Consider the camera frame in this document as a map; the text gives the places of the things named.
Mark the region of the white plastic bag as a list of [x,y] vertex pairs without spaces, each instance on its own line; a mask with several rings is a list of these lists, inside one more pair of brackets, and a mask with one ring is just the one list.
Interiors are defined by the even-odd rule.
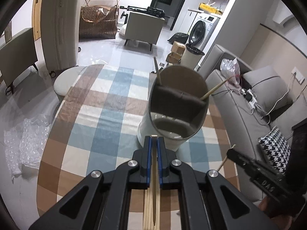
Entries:
[[230,59],[222,59],[220,65],[221,74],[228,79],[228,81],[236,86],[239,87],[240,84],[240,67],[237,58],[230,60]]

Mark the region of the houndstooth pillow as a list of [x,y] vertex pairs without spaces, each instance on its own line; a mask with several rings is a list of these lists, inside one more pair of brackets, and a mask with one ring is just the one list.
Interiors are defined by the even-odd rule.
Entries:
[[279,128],[274,126],[267,135],[258,138],[258,142],[268,163],[279,173],[284,174],[291,148]]

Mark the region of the cardboard box lower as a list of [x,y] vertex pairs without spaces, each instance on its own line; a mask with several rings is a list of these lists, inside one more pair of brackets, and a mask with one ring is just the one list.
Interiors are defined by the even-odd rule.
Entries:
[[166,62],[171,64],[179,64],[181,60],[181,55],[171,52],[167,55]]

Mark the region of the grey sofa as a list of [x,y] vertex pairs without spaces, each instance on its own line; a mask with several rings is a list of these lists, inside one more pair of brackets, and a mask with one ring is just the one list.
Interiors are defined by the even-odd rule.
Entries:
[[250,158],[266,163],[258,138],[267,135],[274,126],[277,126],[287,142],[291,144],[292,127],[306,119],[306,92],[294,95],[288,87],[292,104],[274,110],[270,114],[266,113],[258,103],[255,109],[251,109],[240,92],[242,88],[251,89],[251,86],[243,79],[243,74],[253,70],[243,60],[219,45],[213,46],[199,70],[209,89],[225,80],[220,71],[222,59],[235,58],[240,67],[240,86],[236,87],[226,82],[210,98],[221,114],[230,143],[236,144],[235,149]]

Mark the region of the checkered tablecloth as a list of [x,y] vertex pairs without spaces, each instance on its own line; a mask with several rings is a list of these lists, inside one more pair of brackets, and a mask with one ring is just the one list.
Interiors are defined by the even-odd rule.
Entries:
[[[78,75],[56,113],[37,181],[41,217],[93,170],[115,170],[140,148],[142,120],[155,74],[97,64]],[[202,128],[176,156],[193,169],[217,169],[230,148],[218,108],[210,96]],[[181,229],[176,191],[161,193],[160,229]]]

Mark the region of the yellow box on counter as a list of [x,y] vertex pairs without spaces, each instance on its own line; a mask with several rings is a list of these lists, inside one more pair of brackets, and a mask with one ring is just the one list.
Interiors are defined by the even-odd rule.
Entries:
[[206,3],[200,3],[199,10],[203,10],[205,12],[213,13],[213,14],[217,14],[217,15],[223,15],[222,10],[220,10],[216,7],[213,7],[212,5],[208,5]]

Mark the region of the beige trash bin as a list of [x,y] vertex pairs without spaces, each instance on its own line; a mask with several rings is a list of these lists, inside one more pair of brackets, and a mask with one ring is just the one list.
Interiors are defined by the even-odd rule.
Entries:
[[205,53],[191,44],[186,44],[185,46],[186,48],[181,57],[180,65],[194,70]]

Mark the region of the cardboard box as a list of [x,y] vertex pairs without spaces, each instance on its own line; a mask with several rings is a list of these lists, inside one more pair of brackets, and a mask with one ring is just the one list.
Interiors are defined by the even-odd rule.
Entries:
[[182,56],[185,49],[186,49],[185,44],[175,41],[172,45],[171,52]]
[[179,64],[181,60],[181,55],[171,52],[167,55],[166,62],[171,64]]

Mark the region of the round white stool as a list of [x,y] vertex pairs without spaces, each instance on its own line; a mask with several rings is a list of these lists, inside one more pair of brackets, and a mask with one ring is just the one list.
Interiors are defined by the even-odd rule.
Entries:
[[65,70],[58,70],[55,72],[56,78],[54,81],[53,88],[60,103],[63,101],[70,87],[77,80],[77,77],[83,69],[84,67],[82,66],[75,66]]

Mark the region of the washing machine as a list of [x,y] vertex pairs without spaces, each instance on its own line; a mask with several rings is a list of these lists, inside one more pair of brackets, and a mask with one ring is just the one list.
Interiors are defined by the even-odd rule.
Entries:
[[188,44],[203,50],[209,41],[220,17],[215,14],[199,13],[191,25]]

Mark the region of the white power strip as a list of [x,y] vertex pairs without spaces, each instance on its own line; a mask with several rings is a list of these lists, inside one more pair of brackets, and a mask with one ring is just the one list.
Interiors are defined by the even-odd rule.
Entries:
[[251,89],[244,89],[244,88],[242,88],[240,93],[243,95],[243,97],[247,101],[247,103],[250,106],[250,108],[251,109],[255,109],[256,108],[256,104],[257,104],[257,100],[256,100],[256,96],[253,94]]

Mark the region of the grey white utensil holder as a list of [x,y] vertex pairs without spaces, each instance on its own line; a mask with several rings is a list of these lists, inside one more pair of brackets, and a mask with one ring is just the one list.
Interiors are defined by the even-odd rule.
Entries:
[[146,136],[157,135],[164,138],[167,149],[177,151],[202,128],[209,106],[209,99],[203,99],[207,92],[204,78],[192,69],[172,65],[160,71],[138,125],[141,146]]

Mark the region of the cardboard box upper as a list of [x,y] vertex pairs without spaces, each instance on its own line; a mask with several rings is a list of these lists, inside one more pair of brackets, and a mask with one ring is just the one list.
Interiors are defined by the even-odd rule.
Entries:
[[172,45],[171,52],[182,56],[185,49],[186,49],[185,44],[175,41]]

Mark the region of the brown patterned bag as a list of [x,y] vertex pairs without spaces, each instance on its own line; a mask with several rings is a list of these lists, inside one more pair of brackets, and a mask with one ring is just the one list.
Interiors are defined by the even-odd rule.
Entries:
[[81,7],[80,39],[115,39],[117,33],[118,7],[89,6]]

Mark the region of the black tripod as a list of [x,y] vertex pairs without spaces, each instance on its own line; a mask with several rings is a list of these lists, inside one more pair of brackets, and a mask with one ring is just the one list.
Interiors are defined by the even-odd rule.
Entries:
[[165,12],[162,9],[154,8],[148,6],[147,8],[135,7],[135,6],[120,6],[120,9],[125,9],[127,11],[140,12],[143,14],[151,15],[158,18],[165,18]]

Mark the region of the wooden door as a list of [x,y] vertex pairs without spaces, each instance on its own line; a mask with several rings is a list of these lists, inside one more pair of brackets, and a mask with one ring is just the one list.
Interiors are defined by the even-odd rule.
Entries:
[[41,18],[47,14],[47,9],[46,0],[33,0],[32,28],[34,40],[38,40],[41,37]]

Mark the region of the bubble wrap sheet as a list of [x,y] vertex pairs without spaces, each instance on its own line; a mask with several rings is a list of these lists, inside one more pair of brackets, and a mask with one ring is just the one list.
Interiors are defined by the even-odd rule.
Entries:
[[4,132],[5,158],[12,179],[22,174],[23,167],[40,167],[50,128],[51,117],[39,114]]

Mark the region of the black garbage bag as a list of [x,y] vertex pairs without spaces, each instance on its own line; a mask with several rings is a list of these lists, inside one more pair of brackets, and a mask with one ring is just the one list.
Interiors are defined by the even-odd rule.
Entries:
[[186,44],[188,41],[188,38],[189,38],[188,34],[178,32],[178,33],[175,33],[173,36],[171,36],[168,39],[168,43],[173,44],[174,42],[179,42],[182,44]]

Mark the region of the grey sofa cushion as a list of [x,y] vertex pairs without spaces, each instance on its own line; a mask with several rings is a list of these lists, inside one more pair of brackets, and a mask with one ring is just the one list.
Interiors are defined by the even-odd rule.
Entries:
[[246,72],[243,79],[251,86],[258,104],[266,113],[292,104],[287,84],[272,66]]

